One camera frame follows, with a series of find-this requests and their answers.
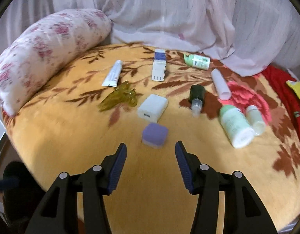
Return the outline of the large green white bottle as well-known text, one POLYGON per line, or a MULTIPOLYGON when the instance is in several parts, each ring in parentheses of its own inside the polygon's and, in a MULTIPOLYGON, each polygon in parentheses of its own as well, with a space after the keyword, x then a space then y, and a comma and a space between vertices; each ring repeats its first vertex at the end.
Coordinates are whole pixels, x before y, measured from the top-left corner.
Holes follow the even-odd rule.
POLYGON ((233 105, 222 106, 219 120, 234 148, 246 147, 253 140, 254 130, 239 108, 233 105))

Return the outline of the small pale green bottle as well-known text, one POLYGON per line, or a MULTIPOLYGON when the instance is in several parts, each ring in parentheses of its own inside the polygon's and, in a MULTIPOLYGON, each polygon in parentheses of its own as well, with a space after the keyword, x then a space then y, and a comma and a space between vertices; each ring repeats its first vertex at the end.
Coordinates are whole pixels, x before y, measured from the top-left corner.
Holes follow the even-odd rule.
POLYGON ((252 126, 255 134, 257 136, 265 132, 266 124, 263 119, 261 112, 254 105, 250 105, 245 110, 246 118, 250 125, 252 126))

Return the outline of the purple square sponge block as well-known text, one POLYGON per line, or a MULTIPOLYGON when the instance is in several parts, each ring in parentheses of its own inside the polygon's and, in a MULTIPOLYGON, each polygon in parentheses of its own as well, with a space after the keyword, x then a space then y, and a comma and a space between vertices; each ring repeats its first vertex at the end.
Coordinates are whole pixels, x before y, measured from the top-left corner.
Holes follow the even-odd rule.
POLYGON ((148 124, 142 132, 142 142, 153 148, 160 148, 165 144, 169 130, 157 123, 148 124))

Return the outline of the white cylindrical tube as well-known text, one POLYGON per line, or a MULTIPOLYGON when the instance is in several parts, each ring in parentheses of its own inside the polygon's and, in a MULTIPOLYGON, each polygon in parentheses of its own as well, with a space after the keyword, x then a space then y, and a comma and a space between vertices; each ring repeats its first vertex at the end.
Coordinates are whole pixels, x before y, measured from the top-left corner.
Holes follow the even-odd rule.
POLYGON ((224 79, 224 77, 220 73, 220 71, 218 69, 213 69, 211 72, 211 77, 212 77, 213 83, 215 85, 215 89, 216 89, 219 99, 221 99, 221 100, 230 99, 232 96, 232 93, 226 83, 226 80, 224 79))

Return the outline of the dark green spray bottle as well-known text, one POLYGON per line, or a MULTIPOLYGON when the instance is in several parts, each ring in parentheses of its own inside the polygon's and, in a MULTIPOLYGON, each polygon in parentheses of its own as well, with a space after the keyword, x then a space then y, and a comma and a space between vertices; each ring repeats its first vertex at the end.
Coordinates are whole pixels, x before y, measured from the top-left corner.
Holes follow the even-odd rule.
POLYGON ((204 96, 206 90, 202 85, 192 85, 189 94, 189 103, 193 117, 198 117, 204 106, 204 96))

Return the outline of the yellow transparent hair claw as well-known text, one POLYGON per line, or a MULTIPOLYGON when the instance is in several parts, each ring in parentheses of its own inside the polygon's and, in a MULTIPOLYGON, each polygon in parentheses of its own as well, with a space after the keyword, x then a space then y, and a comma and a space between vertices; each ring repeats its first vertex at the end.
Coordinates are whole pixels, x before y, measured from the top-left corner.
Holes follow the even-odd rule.
POLYGON ((104 112, 121 103, 126 103, 131 107, 135 107, 138 103, 136 90, 135 88, 131 88, 131 83, 128 81, 118 85, 115 90, 98 105, 98 108, 100 112, 104 112))

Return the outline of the yellow cartoon pillow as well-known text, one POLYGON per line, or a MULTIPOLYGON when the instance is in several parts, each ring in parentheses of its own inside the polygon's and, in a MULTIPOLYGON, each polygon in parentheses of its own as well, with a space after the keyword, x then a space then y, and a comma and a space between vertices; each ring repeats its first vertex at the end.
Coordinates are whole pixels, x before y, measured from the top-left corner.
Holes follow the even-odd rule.
POLYGON ((300 81, 287 80, 286 84, 295 92, 300 100, 300 81))

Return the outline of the white rectangular plastic box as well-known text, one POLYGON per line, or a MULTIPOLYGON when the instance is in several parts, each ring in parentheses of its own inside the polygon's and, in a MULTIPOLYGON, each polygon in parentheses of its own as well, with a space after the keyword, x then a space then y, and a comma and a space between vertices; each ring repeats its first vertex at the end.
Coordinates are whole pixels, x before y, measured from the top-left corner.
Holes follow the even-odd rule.
POLYGON ((168 99, 159 95, 151 94, 137 110, 138 117, 150 123, 157 123, 168 106, 168 99))

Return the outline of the red blanket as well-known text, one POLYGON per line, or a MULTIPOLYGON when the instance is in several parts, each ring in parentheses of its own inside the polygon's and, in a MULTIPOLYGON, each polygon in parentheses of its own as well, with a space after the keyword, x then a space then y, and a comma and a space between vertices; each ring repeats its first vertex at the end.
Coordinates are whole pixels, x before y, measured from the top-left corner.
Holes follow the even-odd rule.
POLYGON ((293 90, 286 84, 288 80, 294 80, 284 70, 269 65, 262 71, 273 90, 278 94, 284 104, 298 136, 300 137, 300 100, 293 90))

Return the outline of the white ointment tube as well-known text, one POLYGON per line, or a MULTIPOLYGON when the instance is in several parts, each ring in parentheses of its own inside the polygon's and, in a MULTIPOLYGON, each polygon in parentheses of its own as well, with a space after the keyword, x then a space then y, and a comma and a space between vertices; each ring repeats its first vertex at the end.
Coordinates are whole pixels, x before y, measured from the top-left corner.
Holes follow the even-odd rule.
POLYGON ((106 78, 104 79, 102 86, 104 87, 116 87, 118 85, 119 76, 122 70, 122 61, 117 60, 106 78))

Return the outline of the yellow floral fleece blanket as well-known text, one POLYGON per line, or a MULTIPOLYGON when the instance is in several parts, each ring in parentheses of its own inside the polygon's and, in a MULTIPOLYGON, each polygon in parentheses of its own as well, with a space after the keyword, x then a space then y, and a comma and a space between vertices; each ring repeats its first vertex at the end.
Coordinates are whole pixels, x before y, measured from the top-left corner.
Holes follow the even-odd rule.
POLYGON ((300 140, 267 72, 241 77, 218 60, 192 68, 166 52, 151 79, 153 47, 96 47, 55 75, 14 116, 9 138, 39 185, 83 173, 127 146, 116 190, 105 198, 113 233, 189 233, 198 197, 175 156, 182 141, 214 170, 242 172, 276 229, 300 215, 300 140))

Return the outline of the floral white bolster pillow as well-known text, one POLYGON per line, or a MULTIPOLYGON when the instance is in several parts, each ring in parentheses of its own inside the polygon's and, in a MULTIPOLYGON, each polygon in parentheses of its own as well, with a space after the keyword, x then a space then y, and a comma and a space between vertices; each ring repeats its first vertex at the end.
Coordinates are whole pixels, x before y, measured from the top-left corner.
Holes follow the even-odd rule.
POLYGON ((66 9, 28 27, 0 55, 0 106, 14 116, 48 80, 102 42, 111 19, 98 9, 66 9))

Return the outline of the green white lotion bottle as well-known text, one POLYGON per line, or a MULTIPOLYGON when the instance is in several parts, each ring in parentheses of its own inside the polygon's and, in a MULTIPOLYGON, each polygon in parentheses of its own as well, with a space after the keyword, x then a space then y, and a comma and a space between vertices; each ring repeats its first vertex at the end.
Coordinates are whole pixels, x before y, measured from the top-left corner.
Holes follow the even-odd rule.
POLYGON ((201 69, 201 70, 208 70, 210 66, 209 57, 204 57, 197 54, 185 54, 184 62, 186 65, 190 67, 201 69))

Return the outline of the blue white medicine box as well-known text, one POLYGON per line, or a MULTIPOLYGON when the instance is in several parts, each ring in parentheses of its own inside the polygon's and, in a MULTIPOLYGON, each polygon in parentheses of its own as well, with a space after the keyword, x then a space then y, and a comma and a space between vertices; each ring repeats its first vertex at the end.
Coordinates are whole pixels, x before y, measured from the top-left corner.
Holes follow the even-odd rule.
POLYGON ((163 82, 166 71, 166 53, 163 49, 155 49, 152 67, 152 80, 163 82))

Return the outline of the white sheer mosquito net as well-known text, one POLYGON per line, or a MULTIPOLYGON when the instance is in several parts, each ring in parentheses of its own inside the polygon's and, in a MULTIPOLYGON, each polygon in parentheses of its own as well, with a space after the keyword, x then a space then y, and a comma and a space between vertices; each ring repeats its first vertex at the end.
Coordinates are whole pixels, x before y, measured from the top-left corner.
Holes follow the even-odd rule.
POLYGON ((84 8, 112 20, 110 43, 203 52, 242 76, 275 63, 300 79, 300 14, 291 0, 12 0, 0 18, 0 54, 39 19, 84 8))

